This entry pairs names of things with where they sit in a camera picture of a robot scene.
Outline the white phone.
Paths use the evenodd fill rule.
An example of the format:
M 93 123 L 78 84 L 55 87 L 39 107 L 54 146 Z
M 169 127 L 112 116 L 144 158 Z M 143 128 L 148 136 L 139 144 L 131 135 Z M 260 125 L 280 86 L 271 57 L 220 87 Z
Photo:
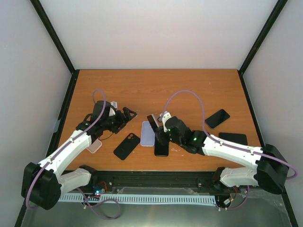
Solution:
M 154 133 L 158 133 L 159 132 L 159 124 L 155 118 L 155 116 L 153 114 L 150 114 L 147 116 L 147 120 L 152 128 L 152 130 L 154 131 Z

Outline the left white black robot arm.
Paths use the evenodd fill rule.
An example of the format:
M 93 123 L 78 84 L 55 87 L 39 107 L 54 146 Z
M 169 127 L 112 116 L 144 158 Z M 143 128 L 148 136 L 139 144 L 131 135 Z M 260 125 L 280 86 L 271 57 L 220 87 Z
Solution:
M 96 189 L 98 178 L 93 175 L 93 168 L 83 165 L 64 174 L 65 169 L 82 151 L 96 143 L 103 132 L 117 134 L 136 116 L 137 113 L 127 107 L 118 110 L 114 101 L 97 101 L 93 112 L 87 114 L 57 150 L 39 163 L 31 162 L 25 167 L 21 195 L 26 207 L 32 208 L 33 203 L 49 210 L 62 195 L 76 188 Z

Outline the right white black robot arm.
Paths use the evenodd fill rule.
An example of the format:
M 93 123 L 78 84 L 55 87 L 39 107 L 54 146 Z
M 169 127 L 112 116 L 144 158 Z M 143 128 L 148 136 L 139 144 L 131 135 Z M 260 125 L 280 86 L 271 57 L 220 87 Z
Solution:
M 216 170 L 213 182 L 218 189 L 248 185 L 272 194 L 284 192 L 289 166 L 273 145 L 251 147 L 204 131 L 192 131 L 169 113 L 163 116 L 162 126 L 155 124 L 152 129 L 157 141 L 163 145 L 172 142 L 190 154 L 219 157 L 240 164 L 240 168 L 220 167 Z

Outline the lavender phone case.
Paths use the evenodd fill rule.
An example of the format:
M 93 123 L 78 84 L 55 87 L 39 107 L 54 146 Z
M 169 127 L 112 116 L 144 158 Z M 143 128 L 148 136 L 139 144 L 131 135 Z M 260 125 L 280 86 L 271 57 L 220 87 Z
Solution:
M 155 143 L 155 134 L 148 121 L 142 122 L 140 145 L 143 147 L 153 147 Z

